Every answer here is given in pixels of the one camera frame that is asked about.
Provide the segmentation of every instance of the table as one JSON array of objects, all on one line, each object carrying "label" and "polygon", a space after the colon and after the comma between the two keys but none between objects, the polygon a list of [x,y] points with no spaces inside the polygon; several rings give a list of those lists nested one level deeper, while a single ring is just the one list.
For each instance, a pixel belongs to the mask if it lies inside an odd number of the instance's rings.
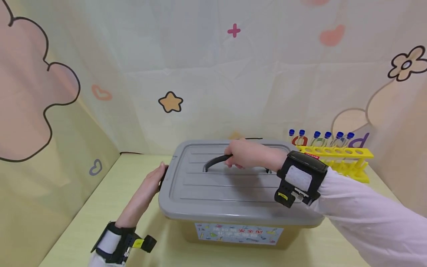
[{"label": "table", "polygon": [[[161,161],[168,163],[170,160],[171,156],[121,155],[40,266],[87,266],[90,250],[108,221],[117,219],[150,171]],[[369,166],[366,172],[371,188],[398,201]],[[133,249],[128,267],[368,266],[328,219],[316,228],[302,230],[287,250],[191,244],[183,239],[176,223],[163,216],[156,196],[142,216],[137,234],[151,235],[158,242],[150,254]]]}]

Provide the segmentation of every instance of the black wrist device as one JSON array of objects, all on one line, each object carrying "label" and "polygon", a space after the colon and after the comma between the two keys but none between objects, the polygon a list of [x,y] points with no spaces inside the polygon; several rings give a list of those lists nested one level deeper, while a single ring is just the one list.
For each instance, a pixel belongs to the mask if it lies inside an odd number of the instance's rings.
[{"label": "black wrist device", "polygon": [[[312,179],[307,191],[303,191],[285,180],[286,174],[292,166],[311,175]],[[314,200],[320,197],[318,189],[327,171],[328,166],[320,160],[301,152],[291,151],[287,155],[282,168],[277,171],[277,176],[282,181],[274,195],[274,200],[288,208],[292,206],[296,198],[301,199],[307,205],[311,205]]]},{"label": "black wrist device", "polygon": [[[131,248],[141,248],[142,250],[150,253],[156,245],[157,241],[149,235],[142,239],[137,234],[135,234],[135,230],[136,227],[117,228],[115,226],[115,222],[109,222],[98,241],[92,248],[91,253],[95,250],[98,255],[105,259],[105,263],[116,264],[122,264],[122,262],[126,262]],[[120,235],[120,241],[113,253],[107,253],[98,248],[98,244],[101,242],[107,231],[110,231],[116,235]]]}]

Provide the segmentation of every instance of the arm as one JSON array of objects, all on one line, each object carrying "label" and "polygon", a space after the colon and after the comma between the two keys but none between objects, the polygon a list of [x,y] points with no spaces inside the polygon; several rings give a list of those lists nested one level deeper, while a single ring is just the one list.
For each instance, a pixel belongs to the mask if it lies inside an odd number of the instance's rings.
[{"label": "arm", "polygon": [[[153,199],[154,195],[158,192],[159,182],[167,168],[163,162],[154,171],[150,172],[143,180],[135,194],[132,196],[128,205],[123,209],[119,218],[115,222],[117,228],[133,228],[138,224],[139,219],[147,210],[148,205]],[[105,236],[98,244],[98,248],[107,253],[112,253],[120,241],[120,236],[107,231]],[[107,264],[104,258],[94,252],[89,262],[89,267],[118,267],[125,266],[122,264]]]},{"label": "arm", "polygon": [[[283,150],[246,140],[232,141],[225,154],[233,154],[229,167],[277,171],[286,160]],[[427,267],[427,218],[330,168],[319,193],[310,208],[328,217],[372,267]]]}]

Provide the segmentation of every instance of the yellow star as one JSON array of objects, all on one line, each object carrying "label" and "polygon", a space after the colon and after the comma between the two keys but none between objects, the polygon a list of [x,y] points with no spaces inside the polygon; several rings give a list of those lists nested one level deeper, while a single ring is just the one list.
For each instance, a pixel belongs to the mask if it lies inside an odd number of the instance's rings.
[{"label": "yellow star", "polygon": [[181,103],[183,101],[182,98],[177,97],[172,91],[169,91],[165,97],[159,99],[159,104],[166,113],[171,113],[172,111],[181,112]]},{"label": "yellow star", "polygon": [[244,136],[243,136],[243,135],[241,135],[239,132],[234,131],[234,132],[230,135],[229,139],[230,139],[230,140],[233,140],[233,139],[240,139],[240,138],[243,138],[243,137],[244,137]]}]

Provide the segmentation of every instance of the test tube rack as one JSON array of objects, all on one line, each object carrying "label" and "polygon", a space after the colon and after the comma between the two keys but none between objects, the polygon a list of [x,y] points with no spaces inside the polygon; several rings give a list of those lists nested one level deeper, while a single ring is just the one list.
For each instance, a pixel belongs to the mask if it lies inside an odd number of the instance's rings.
[{"label": "test tube rack", "polygon": [[330,166],[339,174],[362,183],[369,183],[369,177],[364,171],[368,165],[365,159],[374,157],[369,149],[352,147],[297,147],[301,153],[318,156],[320,161]]}]

